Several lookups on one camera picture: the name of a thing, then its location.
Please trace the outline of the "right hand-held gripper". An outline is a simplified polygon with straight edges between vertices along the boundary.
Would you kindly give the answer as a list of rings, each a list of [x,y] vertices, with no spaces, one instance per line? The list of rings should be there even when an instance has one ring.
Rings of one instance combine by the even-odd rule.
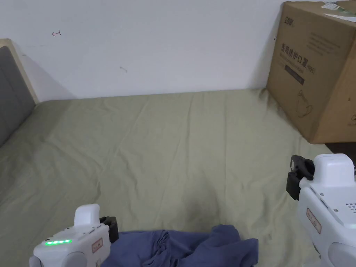
[[[319,258],[305,267],[356,265],[355,167],[345,154],[314,160],[293,155],[287,193],[298,201],[297,214]]]

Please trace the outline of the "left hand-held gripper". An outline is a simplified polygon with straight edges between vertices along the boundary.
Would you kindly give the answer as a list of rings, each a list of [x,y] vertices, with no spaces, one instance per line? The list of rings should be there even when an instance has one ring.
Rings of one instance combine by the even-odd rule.
[[[98,204],[79,206],[74,225],[38,244],[29,258],[30,267],[99,267],[118,240],[116,217],[99,216]]]

